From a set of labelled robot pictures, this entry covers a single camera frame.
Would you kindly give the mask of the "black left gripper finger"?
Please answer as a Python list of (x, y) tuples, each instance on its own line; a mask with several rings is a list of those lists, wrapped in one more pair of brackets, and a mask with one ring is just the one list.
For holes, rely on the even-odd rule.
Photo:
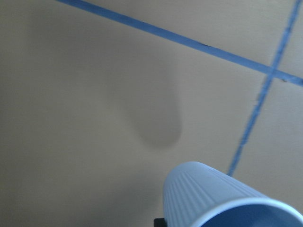
[(155, 218), (153, 221), (154, 227), (167, 227), (167, 223), (164, 218)]

